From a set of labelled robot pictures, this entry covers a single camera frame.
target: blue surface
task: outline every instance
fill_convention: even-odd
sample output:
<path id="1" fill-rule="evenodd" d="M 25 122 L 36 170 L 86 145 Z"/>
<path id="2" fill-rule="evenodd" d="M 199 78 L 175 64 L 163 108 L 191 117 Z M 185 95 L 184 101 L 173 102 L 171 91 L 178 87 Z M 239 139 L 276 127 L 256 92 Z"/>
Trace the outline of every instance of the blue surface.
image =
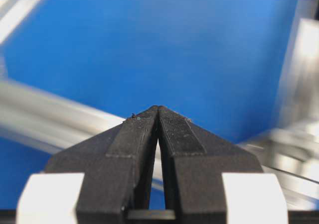
<path id="1" fill-rule="evenodd" d="M 49 154 L 0 138 L 0 209 L 15 209 L 32 173 L 43 170 Z"/>
<path id="2" fill-rule="evenodd" d="M 46 0 L 2 49 L 17 81 L 123 117 L 166 105 L 238 142 L 272 125 L 296 2 Z M 2 192 L 47 159 L 1 150 Z"/>

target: blue background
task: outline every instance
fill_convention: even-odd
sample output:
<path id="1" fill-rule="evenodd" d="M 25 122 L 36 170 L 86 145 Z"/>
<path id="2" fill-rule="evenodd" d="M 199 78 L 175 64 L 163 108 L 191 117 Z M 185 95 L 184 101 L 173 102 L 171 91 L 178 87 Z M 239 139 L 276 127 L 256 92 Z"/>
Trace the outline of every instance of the blue background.
<path id="1" fill-rule="evenodd" d="M 122 117 L 165 105 L 239 142 L 273 125 L 296 3 L 44 0 L 2 51 L 14 80 Z M 49 156 L 6 142 L 0 208 L 14 208 Z"/>

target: white block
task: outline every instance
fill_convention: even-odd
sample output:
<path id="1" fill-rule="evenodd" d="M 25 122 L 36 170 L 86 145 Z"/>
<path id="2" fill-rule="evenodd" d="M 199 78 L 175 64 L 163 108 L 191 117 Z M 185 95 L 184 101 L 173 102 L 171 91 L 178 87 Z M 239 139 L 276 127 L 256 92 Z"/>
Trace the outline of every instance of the white block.
<path id="1" fill-rule="evenodd" d="M 223 173 L 227 224 L 288 224 L 287 204 L 277 177 Z"/>
<path id="2" fill-rule="evenodd" d="M 17 224 L 77 224 L 84 173 L 33 174 L 20 196 Z"/>

